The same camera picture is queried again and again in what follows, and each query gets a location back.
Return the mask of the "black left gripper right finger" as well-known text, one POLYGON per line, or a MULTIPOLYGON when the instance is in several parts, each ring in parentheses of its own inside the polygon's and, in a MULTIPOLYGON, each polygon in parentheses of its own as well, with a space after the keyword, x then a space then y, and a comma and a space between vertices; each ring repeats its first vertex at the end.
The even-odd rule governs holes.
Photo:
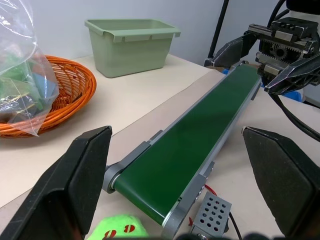
POLYGON ((320 238, 320 168, 290 138, 245 126, 255 181, 286 237, 320 238))

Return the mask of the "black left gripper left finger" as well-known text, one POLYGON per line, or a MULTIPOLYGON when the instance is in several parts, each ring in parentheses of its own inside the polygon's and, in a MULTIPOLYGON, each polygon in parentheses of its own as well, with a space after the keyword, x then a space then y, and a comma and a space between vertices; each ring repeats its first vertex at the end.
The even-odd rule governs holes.
POLYGON ((83 240, 102 190, 112 128, 82 133, 36 182, 2 240, 83 240))

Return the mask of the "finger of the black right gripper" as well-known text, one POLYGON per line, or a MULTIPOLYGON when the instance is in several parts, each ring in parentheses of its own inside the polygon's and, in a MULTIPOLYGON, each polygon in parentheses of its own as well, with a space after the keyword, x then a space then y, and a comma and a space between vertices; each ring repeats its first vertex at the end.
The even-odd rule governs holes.
POLYGON ((319 84, 320 56, 314 55, 288 65, 264 87, 264 91, 273 95, 284 95, 303 89, 307 85, 318 86, 319 84))
POLYGON ((212 65, 214 67, 230 68, 249 54, 258 38, 258 33, 246 31, 243 36, 226 43, 218 50, 212 59, 212 65))

